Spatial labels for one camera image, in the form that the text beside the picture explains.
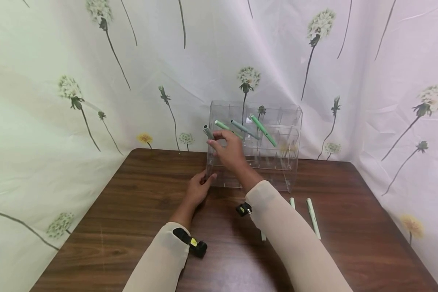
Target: right hand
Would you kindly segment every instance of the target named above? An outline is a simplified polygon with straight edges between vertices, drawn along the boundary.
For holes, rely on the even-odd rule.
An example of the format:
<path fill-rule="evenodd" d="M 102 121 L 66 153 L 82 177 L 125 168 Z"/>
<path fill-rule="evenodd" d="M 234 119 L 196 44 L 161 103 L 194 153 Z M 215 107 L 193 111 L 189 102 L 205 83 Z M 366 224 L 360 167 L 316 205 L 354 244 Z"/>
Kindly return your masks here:
<path fill-rule="evenodd" d="M 236 173 L 250 167 L 245 159 L 242 148 L 242 140 L 228 130 L 213 132 L 216 140 L 225 139 L 227 146 L 222 148 L 219 142 L 208 140 L 208 144 L 216 150 L 220 162 L 230 171 Z"/>

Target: beige sleeve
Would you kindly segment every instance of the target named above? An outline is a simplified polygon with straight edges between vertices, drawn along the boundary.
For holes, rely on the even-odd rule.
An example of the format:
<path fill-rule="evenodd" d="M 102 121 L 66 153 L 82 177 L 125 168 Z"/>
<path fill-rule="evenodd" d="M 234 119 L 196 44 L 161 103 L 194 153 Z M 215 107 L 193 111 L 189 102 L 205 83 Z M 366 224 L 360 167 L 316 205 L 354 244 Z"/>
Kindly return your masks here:
<path fill-rule="evenodd" d="M 172 233 L 176 228 L 190 235 L 178 223 L 164 225 L 134 268 L 123 292 L 175 292 L 189 251 L 189 245 Z"/>
<path fill-rule="evenodd" d="M 251 219 L 268 238 L 299 292 L 351 292 L 312 228 L 268 181 L 246 196 Z"/>

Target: brown tabletop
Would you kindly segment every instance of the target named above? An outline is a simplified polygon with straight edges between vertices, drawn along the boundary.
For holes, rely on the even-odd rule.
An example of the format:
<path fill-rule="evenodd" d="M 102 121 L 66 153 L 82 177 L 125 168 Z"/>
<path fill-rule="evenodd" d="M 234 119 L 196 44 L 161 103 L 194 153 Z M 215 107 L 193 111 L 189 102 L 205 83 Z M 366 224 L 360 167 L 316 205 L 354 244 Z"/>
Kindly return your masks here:
<path fill-rule="evenodd" d="M 132 151 L 31 291 L 121 292 L 187 181 L 205 165 L 205 153 Z M 438 291 L 350 163 L 300 160 L 292 195 L 282 194 L 295 198 L 309 223 L 305 199 L 312 199 L 322 242 L 355 292 Z M 269 242 L 235 212 L 244 196 L 211 188 L 191 227 L 208 251 L 203 259 L 189 255 L 177 291 L 293 291 Z"/>

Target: white fabric backdrop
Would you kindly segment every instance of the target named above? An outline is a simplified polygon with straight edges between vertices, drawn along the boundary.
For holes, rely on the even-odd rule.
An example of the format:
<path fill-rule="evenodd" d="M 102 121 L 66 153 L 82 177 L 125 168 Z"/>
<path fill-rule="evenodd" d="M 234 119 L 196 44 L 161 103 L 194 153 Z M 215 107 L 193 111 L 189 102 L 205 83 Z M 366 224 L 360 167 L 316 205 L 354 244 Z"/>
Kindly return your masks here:
<path fill-rule="evenodd" d="M 179 4 L 0 1 L 0 291 L 32 287 L 130 150 L 206 151 L 244 67 L 247 101 L 299 104 L 300 157 L 353 162 L 438 282 L 438 0 Z"/>

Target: clear acrylic organizer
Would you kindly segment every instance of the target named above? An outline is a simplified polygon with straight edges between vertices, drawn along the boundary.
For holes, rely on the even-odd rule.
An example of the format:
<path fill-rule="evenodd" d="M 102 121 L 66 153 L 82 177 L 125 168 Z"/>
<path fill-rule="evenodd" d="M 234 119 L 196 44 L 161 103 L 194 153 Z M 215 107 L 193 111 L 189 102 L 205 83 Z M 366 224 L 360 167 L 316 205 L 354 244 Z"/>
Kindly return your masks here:
<path fill-rule="evenodd" d="M 263 110 L 259 110 L 259 107 L 266 109 L 264 114 Z M 219 120 L 231 130 L 243 136 L 243 152 L 250 166 L 278 191 L 288 191 L 290 193 L 297 178 L 302 109 L 293 104 L 276 105 L 246 102 L 243 125 L 256 133 L 261 138 L 260 140 L 241 132 L 240 129 L 231 124 L 231 120 L 241 122 L 242 110 L 242 102 L 211 102 L 209 128 L 212 131 L 219 130 L 220 128 L 214 124 L 215 120 Z M 260 122 L 277 143 L 276 147 L 248 118 L 251 114 L 257 118 L 259 117 Z M 225 147 L 224 140 L 219 140 L 219 142 Z M 208 175 L 213 173 L 218 175 L 213 182 L 213 186 L 241 188 L 235 176 L 222 165 L 218 157 L 213 156 L 213 148 L 210 146 L 208 147 L 206 169 Z"/>

